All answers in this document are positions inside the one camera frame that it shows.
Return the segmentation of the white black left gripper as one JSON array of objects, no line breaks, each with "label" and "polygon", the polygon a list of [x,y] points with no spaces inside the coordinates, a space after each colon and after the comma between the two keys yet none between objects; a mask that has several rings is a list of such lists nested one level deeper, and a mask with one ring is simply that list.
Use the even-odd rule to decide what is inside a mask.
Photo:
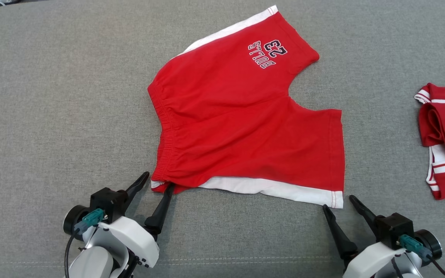
[{"label": "white black left gripper", "polygon": [[[125,192],[122,214],[125,215],[136,194],[143,189],[149,180],[150,172],[144,172]],[[144,228],[135,220],[120,217],[112,224],[101,222],[97,227],[90,227],[85,232],[85,246],[105,248],[113,258],[126,268],[130,258],[137,256],[147,267],[153,268],[159,259],[159,246],[153,236],[159,236],[171,204],[174,184],[170,184],[155,211],[144,222]]]}]

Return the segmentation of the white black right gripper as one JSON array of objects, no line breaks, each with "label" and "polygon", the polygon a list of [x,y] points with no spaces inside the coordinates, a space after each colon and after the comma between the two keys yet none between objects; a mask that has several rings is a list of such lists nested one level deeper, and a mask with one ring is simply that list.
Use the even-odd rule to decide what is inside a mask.
[{"label": "white black right gripper", "polygon": [[[348,198],[357,213],[360,214],[366,221],[367,225],[369,225],[374,236],[379,236],[377,220],[381,218],[381,215],[374,214],[356,196],[350,195]],[[341,227],[339,227],[334,213],[332,213],[331,209],[326,204],[323,204],[323,212],[340,258],[342,260],[351,260],[343,274],[343,278],[396,277],[396,271],[394,270],[391,260],[395,258],[396,255],[400,256],[405,253],[405,248],[393,250],[387,245],[378,242],[365,248],[364,251],[357,255],[357,245],[353,243],[353,241],[350,241]]]}]

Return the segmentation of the red shorts with number 23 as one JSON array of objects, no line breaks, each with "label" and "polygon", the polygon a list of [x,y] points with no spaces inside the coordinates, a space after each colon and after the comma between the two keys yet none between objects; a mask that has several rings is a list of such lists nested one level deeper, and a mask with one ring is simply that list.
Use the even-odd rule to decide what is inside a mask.
[{"label": "red shorts with number 23", "polygon": [[319,54],[276,5],[198,39],[147,91],[161,124],[154,192],[191,188],[344,207],[341,110],[289,95]]}]

